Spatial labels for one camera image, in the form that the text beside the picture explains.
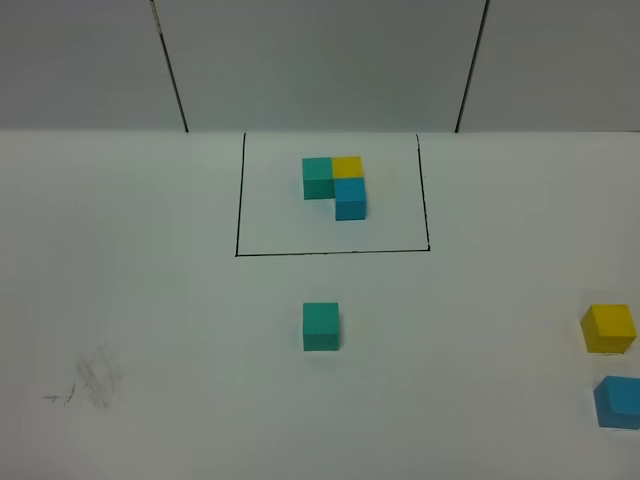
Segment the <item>vertical black line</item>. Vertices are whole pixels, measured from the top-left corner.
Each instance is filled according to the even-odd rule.
[[[247,132],[242,136],[242,167],[240,167],[240,200],[238,200],[238,231],[236,233],[236,257],[240,248],[240,221],[242,220],[242,187],[244,185],[244,147],[247,144]]]
[[[422,194],[422,208],[424,210],[424,228],[427,231],[427,249],[431,250],[431,241],[429,240],[429,222],[427,221],[427,201],[424,198],[424,180],[422,178],[422,155],[420,154],[420,137],[416,133],[416,142],[418,142],[418,167],[420,169],[420,193]]]
[[[473,57],[471,57],[471,66],[469,67],[469,75],[467,76],[467,84],[464,87],[464,95],[462,95],[462,104],[460,105],[460,113],[458,113],[458,121],[456,122],[456,133],[460,132],[460,122],[462,121],[462,115],[464,115],[464,107],[467,104],[467,95],[469,94],[469,85],[471,85],[471,79],[473,77],[473,71],[476,68],[476,58],[478,57],[478,50],[480,49],[480,42],[482,41],[482,34],[484,33],[484,24],[487,19],[487,12],[489,11],[489,3],[491,0],[485,0],[484,11],[482,12],[482,20],[480,20],[480,29],[478,30],[478,38],[476,39],[476,48],[473,50]]]
[[[182,125],[184,131],[189,133],[189,126],[187,125],[187,118],[184,115],[184,108],[182,107],[182,100],[180,99],[180,93],[178,92],[178,84],[176,83],[176,77],[173,74],[173,67],[171,66],[171,60],[169,59],[169,52],[167,51],[167,44],[164,41],[164,34],[162,33],[162,27],[160,26],[160,17],[158,17],[158,11],[154,0],[151,1],[151,9],[153,10],[153,16],[156,21],[156,27],[158,29],[158,36],[160,37],[160,43],[162,45],[162,51],[164,53],[164,60],[167,62],[167,68],[169,70],[169,76],[171,77],[171,85],[173,85],[173,93],[176,95],[176,101],[178,102],[178,109],[180,110],[180,117],[182,118]]]

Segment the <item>teal cube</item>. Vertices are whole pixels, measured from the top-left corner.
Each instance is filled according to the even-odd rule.
[[[302,305],[304,351],[340,350],[340,314],[337,303]]]
[[[331,157],[303,158],[302,186],[305,200],[334,198]]]

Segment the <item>cube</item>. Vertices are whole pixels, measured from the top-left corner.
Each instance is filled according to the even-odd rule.
[[[364,178],[338,178],[335,181],[336,220],[364,220],[367,194]]]
[[[640,378],[607,376],[593,391],[598,425],[640,429]]]
[[[364,177],[360,157],[333,157],[333,178]]]
[[[591,305],[580,325],[590,353],[624,353],[637,336],[627,305]]]
[[[340,350],[340,315],[337,303],[302,305],[304,351]]]
[[[333,198],[333,166],[331,157],[303,158],[302,185],[305,200]]]

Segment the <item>yellow cube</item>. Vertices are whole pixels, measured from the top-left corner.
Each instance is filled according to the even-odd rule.
[[[333,178],[362,178],[362,160],[360,157],[333,157]]]
[[[624,353],[637,336],[628,305],[591,305],[580,325],[591,353]]]

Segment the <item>scribble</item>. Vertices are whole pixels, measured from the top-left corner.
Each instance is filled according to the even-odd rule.
[[[111,351],[100,346],[90,358],[79,356],[76,371],[89,391],[91,403],[99,410],[110,410],[122,380],[122,372]]]
[[[73,382],[73,386],[71,387],[71,393],[67,396],[63,396],[63,395],[45,395],[41,398],[43,398],[44,400],[51,400],[51,403],[56,403],[56,400],[60,400],[60,399],[65,399],[64,405],[66,405],[67,403],[69,403],[71,401],[71,399],[73,398],[73,394],[76,392],[76,382]]]

